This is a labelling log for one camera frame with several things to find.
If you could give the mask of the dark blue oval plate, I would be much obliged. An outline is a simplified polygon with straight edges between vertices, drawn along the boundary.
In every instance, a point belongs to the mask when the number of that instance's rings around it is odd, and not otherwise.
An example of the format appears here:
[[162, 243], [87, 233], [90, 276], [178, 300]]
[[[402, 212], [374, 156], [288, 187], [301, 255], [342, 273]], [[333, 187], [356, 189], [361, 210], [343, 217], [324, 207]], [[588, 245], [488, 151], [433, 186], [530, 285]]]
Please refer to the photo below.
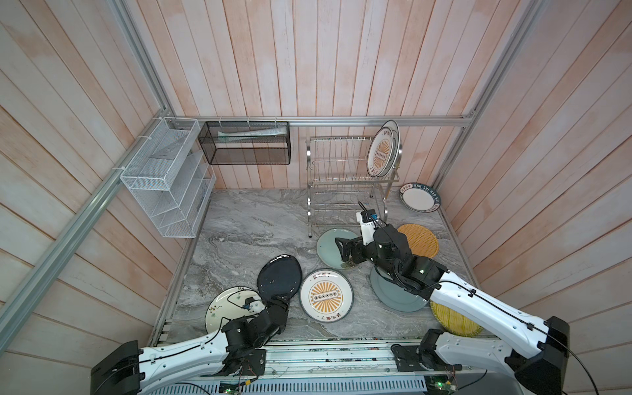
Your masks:
[[287, 295], [292, 299], [302, 281], [303, 271], [298, 259], [282, 254], [271, 259], [261, 269], [257, 279], [258, 294], [267, 304], [274, 295]]

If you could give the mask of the stainless steel dish rack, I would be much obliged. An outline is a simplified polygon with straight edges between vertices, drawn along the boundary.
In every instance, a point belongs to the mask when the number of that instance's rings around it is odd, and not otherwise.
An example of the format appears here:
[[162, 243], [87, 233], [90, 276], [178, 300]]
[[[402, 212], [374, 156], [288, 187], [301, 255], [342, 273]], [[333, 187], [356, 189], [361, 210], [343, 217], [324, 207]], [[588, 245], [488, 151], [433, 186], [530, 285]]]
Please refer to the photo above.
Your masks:
[[399, 181], [402, 148], [387, 158], [386, 174], [368, 171], [370, 136], [312, 137], [306, 142], [307, 231], [357, 227], [358, 202], [388, 219], [387, 200]]

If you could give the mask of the white plate with black emblem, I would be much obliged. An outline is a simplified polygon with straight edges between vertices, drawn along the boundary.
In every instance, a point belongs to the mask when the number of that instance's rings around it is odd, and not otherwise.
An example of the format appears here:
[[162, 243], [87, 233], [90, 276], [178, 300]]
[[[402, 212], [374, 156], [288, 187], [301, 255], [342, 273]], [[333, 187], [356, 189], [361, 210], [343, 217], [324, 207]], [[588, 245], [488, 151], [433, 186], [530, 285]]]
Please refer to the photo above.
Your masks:
[[392, 171], [395, 170], [395, 168], [397, 167], [399, 158], [401, 156], [401, 133], [399, 130], [399, 126], [398, 123], [395, 120], [389, 120], [388, 121], [388, 126], [390, 126], [390, 129], [392, 131], [392, 135], [393, 135], [393, 150], [392, 150], [392, 154], [391, 154], [391, 166], [390, 169]]

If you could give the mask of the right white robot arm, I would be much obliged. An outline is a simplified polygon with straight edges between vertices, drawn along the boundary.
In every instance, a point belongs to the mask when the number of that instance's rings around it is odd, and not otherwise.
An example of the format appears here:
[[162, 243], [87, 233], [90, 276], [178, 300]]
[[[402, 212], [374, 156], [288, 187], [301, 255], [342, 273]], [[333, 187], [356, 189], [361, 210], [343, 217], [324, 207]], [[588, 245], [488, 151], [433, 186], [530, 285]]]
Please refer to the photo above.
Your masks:
[[417, 349], [422, 367], [470, 366], [513, 377], [534, 394], [563, 392], [570, 354], [566, 321], [515, 309], [434, 259], [414, 255], [406, 235], [392, 225], [364, 223], [361, 233], [355, 239], [335, 240], [342, 261], [373, 263], [404, 291], [452, 309], [495, 336], [479, 339], [431, 329]]

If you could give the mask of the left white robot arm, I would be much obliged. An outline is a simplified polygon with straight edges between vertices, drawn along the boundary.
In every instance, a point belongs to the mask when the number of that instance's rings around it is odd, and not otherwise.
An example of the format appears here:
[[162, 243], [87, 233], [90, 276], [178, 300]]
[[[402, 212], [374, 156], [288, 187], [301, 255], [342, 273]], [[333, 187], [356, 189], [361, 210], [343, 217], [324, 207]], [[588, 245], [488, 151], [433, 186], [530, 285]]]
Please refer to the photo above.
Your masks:
[[91, 394], [148, 394], [199, 375], [232, 374], [285, 328], [290, 296], [273, 296], [253, 317], [226, 322], [214, 334], [164, 347], [125, 342], [91, 371]]

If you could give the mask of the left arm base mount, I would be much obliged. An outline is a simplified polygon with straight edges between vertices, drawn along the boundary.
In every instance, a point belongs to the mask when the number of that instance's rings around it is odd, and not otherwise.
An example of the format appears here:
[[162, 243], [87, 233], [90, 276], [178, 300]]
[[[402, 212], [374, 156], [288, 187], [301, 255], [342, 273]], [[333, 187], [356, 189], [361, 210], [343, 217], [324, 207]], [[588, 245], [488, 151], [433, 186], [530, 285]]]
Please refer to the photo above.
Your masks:
[[222, 370], [216, 373], [216, 376], [263, 375], [265, 372], [266, 358], [267, 351], [264, 349], [252, 350], [241, 355], [230, 353], [224, 360]]

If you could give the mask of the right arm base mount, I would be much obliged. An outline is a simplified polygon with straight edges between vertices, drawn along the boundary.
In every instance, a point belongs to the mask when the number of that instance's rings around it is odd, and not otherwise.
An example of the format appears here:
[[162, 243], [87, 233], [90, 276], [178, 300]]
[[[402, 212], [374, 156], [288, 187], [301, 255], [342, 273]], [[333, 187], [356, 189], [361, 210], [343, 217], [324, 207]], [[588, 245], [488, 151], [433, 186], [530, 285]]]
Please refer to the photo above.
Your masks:
[[430, 329], [423, 337], [419, 345], [403, 346], [401, 344], [391, 345], [394, 360], [398, 372], [419, 372], [419, 371], [447, 371], [462, 370], [462, 365], [450, 365], [442, 360], [436, 349], [439, 336], [444, 331], [440, 329]]

